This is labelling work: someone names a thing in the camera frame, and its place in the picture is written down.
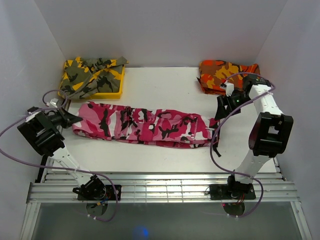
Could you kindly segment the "pink camouflage trousers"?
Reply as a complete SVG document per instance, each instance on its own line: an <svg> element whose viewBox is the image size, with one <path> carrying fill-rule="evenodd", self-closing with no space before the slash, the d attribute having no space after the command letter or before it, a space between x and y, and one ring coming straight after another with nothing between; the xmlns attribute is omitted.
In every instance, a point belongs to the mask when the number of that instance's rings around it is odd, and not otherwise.
<svg viewBox="0 0 320 240"><path fill-rule="evenodd" d="M83 119L72 126L78 136L178 149L212 146L218 152L219 136L214 133L219 121L197 113L89 101L81 105L77 116Z"/></svg>

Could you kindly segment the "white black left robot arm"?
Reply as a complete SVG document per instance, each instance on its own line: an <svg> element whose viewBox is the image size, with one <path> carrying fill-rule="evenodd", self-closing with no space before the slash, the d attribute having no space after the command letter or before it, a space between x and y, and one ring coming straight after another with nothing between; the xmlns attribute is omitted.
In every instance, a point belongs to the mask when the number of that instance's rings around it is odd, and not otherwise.
<svg viewBox="0 0 320 240"><path fill-rule="evenodd" d="M77 187L73 192L86 200L101 200L106 196L107 190L99 177L82 168L68 151L58 127L67 129L83 119L64 109L55 109L45 112L38 107L27 110L30 114L26 121L17 129L41 156L47 156L58 162L61 167L75 179Z"/></svg>

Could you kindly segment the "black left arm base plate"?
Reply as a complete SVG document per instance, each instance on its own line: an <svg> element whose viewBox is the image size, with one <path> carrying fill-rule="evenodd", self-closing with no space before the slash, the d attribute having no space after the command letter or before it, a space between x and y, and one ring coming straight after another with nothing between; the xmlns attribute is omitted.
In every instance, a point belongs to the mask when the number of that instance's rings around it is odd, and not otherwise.
<svg viewBox="0 0 320 240"><path fill-rule="evenodd" d="M121 200L121 194L122 194L122 185L115 184L115 190L116 194L114 193L113 187L111 184L105 185L105 187L102 188L102 190L96 191L93 193L93 195L89 197L84 197L80 194L77 195L78 201L115 201L116 198L120 201Z"/></svg>

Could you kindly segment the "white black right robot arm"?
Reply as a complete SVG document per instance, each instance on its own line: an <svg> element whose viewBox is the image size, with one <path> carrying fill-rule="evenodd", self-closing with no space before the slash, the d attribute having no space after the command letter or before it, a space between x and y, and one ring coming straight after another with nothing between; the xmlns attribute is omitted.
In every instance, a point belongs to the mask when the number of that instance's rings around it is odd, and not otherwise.
<svg viewBox="0 0 320 240"><path fill-rule="evenodd" d="M257 119L248 138L249 150L245 158L238 168L230 172L226 184L209 187L210 199L254 200L255 176L266 162L285 151L294 120L278 107L272 94L275 86L258 74L247 74L240 90L228 79L223 80L220 88L225 90L225 95L217 98L216 120L224 124L248 104L254 104Z"/></svg>

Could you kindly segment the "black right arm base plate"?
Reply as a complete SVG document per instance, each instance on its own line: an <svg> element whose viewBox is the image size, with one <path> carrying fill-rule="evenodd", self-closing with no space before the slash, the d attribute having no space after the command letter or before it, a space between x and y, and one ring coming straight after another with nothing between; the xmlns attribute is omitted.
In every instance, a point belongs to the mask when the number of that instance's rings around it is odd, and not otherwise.
<svg viewBox="0 0 320 240"><path fill-rule="evenodd" d="M255 200L256 194L252 184L230 186L227 184L210 184L209 195L211 200Z"/></svg>

